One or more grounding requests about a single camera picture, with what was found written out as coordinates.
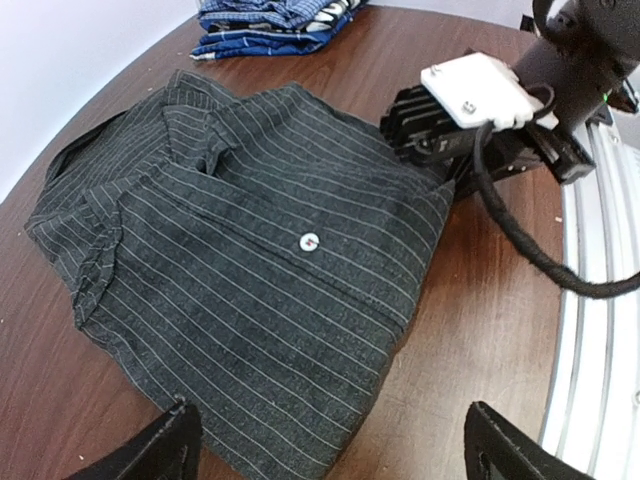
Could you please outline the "dark pinstriped long sleeve shirt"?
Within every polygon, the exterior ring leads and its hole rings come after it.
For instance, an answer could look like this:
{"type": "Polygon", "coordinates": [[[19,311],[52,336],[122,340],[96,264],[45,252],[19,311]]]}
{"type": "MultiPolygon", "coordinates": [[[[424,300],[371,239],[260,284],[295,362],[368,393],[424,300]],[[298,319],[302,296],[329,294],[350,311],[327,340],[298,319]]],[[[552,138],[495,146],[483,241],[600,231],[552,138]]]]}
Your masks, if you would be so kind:
{"type": "Polygon", "coordinates": [[[297,84],[178,71],[64,148],[26,223],[79,330],[249,479],[320,479],[375,402],[454,196],[297,84]]]}

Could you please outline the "navy shirt white print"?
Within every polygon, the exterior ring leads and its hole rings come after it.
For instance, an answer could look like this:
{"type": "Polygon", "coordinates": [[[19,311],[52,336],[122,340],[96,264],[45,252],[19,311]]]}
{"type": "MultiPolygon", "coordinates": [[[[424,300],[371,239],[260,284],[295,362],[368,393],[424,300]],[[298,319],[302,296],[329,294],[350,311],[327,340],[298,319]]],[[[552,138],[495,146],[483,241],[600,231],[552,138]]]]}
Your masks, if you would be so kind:
{"type": "Polygon", "coordinates": [[[200,39],[190,57],[195,61],[208,61],[234,57],[309,55],[322,50],[352,20],[353,12],[347,11],[328,29],[312,32],[242,29],[208,33],[200,39]]]}

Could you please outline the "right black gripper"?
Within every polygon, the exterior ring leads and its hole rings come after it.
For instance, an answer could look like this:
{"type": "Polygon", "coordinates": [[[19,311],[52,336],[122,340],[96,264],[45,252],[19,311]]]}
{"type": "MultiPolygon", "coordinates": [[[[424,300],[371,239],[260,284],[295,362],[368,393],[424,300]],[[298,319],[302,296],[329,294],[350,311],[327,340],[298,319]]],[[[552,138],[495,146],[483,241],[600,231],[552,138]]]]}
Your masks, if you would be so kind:
{"type": "Polygon", "coordinates": [[[513,69],[541,101],[553,89],[559,124],[494,134],[485,153],[494,181],[544,165],[558,184],[570,184],[595,167],[575,130],[605,104],[638,110],[624,86],[639,65],[638,2],[564,1],[557,14],[551,7],[533,2],[539,37],[513,69]]]}

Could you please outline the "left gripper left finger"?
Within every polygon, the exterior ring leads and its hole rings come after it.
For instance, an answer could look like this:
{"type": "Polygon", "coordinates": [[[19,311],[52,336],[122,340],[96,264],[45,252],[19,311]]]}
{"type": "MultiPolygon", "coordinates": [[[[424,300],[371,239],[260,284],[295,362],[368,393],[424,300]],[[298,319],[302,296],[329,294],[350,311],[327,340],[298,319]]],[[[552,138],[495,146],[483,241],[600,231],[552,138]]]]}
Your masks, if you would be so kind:
{"type": "Polygon", "coordinates": [[[198,409],[182,399],[118,449],[70,477],[196,479],[202,447],[198,409]]]}

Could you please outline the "blue checkered shirt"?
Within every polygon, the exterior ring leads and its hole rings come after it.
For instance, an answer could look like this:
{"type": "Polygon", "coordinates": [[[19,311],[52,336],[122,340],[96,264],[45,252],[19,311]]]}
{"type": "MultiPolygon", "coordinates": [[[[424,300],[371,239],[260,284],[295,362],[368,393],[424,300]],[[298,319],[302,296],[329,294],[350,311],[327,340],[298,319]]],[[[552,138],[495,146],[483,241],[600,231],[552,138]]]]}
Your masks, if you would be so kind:
{"type": "Polygon", "coordinates": [[[341,17],[351,14],[367,1],[246,0],[202,1],[198,11],[200,25],[212,26],[267,24],[278,30],[331,28],[341,17]]]}

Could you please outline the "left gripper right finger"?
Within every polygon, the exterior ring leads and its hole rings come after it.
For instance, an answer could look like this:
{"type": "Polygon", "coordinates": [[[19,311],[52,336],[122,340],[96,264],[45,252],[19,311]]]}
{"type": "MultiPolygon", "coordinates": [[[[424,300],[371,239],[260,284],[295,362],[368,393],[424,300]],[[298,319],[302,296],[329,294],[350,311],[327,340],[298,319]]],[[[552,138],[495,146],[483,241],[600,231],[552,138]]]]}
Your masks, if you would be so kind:
{"type": "Polygon", "coordinates": [[[544,451],[483,401],[473,402],[464,423],[466,478],[592,480],[544,451]]]}

